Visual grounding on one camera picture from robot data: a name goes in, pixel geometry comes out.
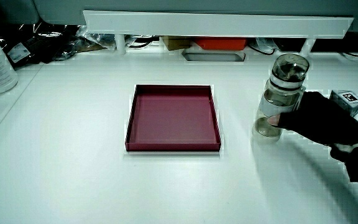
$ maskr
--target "wall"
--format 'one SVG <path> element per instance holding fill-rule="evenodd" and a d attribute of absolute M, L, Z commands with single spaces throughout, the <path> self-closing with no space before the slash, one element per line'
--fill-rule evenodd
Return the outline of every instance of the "wall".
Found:
<path fill-rule="evenodd" d="M 34 0 L 40 17 L 52 24 L 85 24 L 82 10 L 204 12 L 294 16 L 353 16 L 358 31 L 358 0 Z"/>
<path fill-rule="evenodd" d="M 35 24 L 39 15 L 33 0 L 0 0 L 0 20 L 11 24 Z"/>

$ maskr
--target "cable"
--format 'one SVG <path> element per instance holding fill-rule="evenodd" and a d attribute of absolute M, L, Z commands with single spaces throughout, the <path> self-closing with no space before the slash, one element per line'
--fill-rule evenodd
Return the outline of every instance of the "cable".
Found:
<path fill-rule="evenodd" d="M 252 49 L 252 50 L 254 50 L 254 51 L 256 51 L 256 52 L 259 52 L 259 53 L 261 53 L 261 54 L 264 54 L 264 55 L 272 55 L 272 54 L 274 54 L 274 52 L 276 51 L 276 49 L 273 49 L 273 51 L 272 51 L 271 53 L 266 53 L 266 52 L 263 52 L 263 51 L 261 51 L 261 50 L 259 50 L 259 49 L 254 48 L 254 47 L 251 47 L 250 45 L 248 45 L 248 47 L 249 47 L 250 49 Z"/>

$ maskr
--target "maroon tray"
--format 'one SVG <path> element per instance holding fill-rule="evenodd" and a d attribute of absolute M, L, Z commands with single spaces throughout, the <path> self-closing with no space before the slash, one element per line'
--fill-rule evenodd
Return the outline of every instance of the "maroon tray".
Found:
<path fill-rule="evenodd" d="M 219 151 L 210 86 L 137 85 L 127 151 Z"/>

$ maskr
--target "jar lid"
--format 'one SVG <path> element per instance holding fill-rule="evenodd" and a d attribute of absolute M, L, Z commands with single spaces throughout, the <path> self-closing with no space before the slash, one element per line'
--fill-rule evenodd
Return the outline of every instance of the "jar lid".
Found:
<path fill-rule="evenodd" d="M 270 81 L 282 88 L 299 88 L 306 78 L 309 62 L 296 54 L 283 54 L 274 62 Z"/>

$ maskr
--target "qr code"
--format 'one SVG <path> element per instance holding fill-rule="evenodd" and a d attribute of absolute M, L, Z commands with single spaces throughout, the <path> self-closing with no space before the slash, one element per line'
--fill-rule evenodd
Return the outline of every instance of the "qr code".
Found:
<path fill-rule="evenodd" d="M 349 102 L 357 100 L 357 98 L 350 93 L 343 94 L 343 97 L 346 98 Z"/>

